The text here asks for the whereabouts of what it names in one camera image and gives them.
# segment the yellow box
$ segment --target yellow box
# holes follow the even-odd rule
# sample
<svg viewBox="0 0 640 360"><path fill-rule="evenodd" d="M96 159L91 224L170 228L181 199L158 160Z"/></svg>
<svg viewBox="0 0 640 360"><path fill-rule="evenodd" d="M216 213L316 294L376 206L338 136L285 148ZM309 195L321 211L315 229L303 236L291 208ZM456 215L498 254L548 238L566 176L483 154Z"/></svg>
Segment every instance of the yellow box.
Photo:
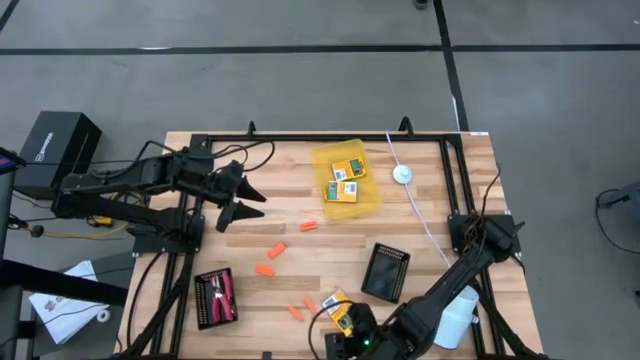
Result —
<svg viewBox="0 0 640 360"><path fill-rule="evenodd" d="M358 183L353 181L329 181L324 193L329 202L350 202L358 199Z"/></svg>
<svg viewBox="0 0 640 360"><path fill-rule="evenodd" d="M336 181L353 180L367 174L362 156L331 164L331 169L333 169L333 177Z"/></svg>
<svg viewBox="0 0 640 360"><path fill-rule="evenodd" d="M331 306L332 304L342 300L349 300L349 298L342 290L338 290L322 302L322 307L326 308L327 306ZM345 336L351 336L351 332L353 331L353 321L351 321L349 314L347 314L350 307L351 304L340 304L327 309L327 313L331 317L331 320L333 320L336 326L338 326L338 329L340 329Z"/></svg>
<svg viewBox="0 0 640 360"><path fill-rule="evenodd" d="M331 165L345 159L362 159L367 175L358 179L358 201L340 203L327 201L326 191L329 181L335 181ZM311 152L311 163L315 172L316 184L320 190L324 213L328 220L341 220L361 216L380 208L382 200L378 191L375 174L360 139L319 146Z"/></svg>

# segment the yellow transparent bin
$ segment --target yellow transparent bin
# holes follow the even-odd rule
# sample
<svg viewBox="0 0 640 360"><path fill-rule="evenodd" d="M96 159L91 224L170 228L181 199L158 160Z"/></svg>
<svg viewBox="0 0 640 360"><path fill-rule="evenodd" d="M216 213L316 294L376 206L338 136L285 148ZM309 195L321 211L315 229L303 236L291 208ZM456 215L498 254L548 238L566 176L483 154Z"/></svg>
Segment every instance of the yellow transparent bin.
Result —
<svg viewBox="0 0 640 360"><path fill-rule="evenodd" d="M366 175L348 181L358 183L358 195L355 203L337 203L326 201L327 184L335 181L331 164L362 157ZM364 143L360 139L343 141L317 147L311 151L311 162L316 181L322 193L324 213L329 220L340 220L374 212L380 208L380 192L364 150Z"/></svg>

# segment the black tape line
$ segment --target black tape line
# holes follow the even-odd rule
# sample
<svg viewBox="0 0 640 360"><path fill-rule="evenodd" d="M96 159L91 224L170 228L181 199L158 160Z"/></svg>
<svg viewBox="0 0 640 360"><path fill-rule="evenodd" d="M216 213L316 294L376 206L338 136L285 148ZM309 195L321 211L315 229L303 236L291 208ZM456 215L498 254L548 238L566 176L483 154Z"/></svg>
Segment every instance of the black tape line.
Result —
<svg viewBox="0 0 640 360"><path fill-rule="evenodd" d="M640 51L640 44L454 45L453 52L590 52Z"/></svg>
<svg viewBox="0 0 640 360"><path fill-rule="evenodd" d="M451 39L449 38L449 28L447 27L447 18L444 15L442 0L434 0L433 7L435 8L436 19L438 20L438 30L440 31L440 39L442 41L444 63L447 67L449 88L451 89L451 96L453 96L453 99L455 101L454 107L458 120L458 129L460 131L469 131L469 120L467 119L467 111L465 110L464 100L462 99L462 89L460 88L458 70L456 68L456 61L453 56Z"/></svg>
<svg viewBox="0 0 640 360"><path fill-rule="evenodd" d="M0 49L3 56L99 56L99 55L215 55L215 54L319 54L319 53L415 53L441 51L441 45L275 45L154 48L41 48Z"/></svg>
<svg viewBox="0 0 640 360"><path fill-rule="evenodd" d="M7 25L7 22L11 18L11 15L13 14L13 11L16 9L16 6L18 6L19 2L20 0L11 0L9 5L7 5L7 8L4 10L4 13L2 14L2 17L0 17L0 32L2 32L2 29L4 29L4 27Z"/></svg>

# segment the gray concrete floor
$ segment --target gray concrete floor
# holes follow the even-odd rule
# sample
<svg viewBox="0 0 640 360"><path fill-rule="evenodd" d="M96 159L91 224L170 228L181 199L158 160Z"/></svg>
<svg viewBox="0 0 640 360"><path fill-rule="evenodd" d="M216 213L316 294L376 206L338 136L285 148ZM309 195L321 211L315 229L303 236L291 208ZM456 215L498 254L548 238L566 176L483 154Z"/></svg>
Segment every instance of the gray concrete floor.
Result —
<svg viewBox="0 0 640 360"><path fill-rule="evenodd" d="M640 42L634 0L447 0L445 10L454 44ZM417 12L408 0L22 0L0 34L0 48L439 41L433 7ZM605 242L593 205L640 175L640 53L466 53L456 62L469 125L491 133L509 206L527 221L524 262L546 352L637 358L640 259ZM2 146L19 149L41 110L83 111L104 131L99 159L129 158L168 130L238 130L249 120L269 130L383 130L409 115L420 130L457 128L440 53L1 56L0 79ZM640 250L637 221L621 210L603 222ZM48 215L17 201L13 212ZM12 235L8 258L49 269L131 246ZM82 345L95 356L112 342Z"/></svg>

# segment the power supply box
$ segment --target power supply box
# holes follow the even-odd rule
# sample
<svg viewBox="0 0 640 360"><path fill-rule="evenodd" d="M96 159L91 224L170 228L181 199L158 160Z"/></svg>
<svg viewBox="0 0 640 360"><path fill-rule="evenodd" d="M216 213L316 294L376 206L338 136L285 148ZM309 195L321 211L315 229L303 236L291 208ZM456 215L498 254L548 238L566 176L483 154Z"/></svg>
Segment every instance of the power supply box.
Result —
<svg viewBox="0 0 640 360"><path fill-rule="evenodd" d="M27 166L14 189L37 200L53 200L69 173L87 172L102 131L81 112L42 111L20 151Z"/></svg>

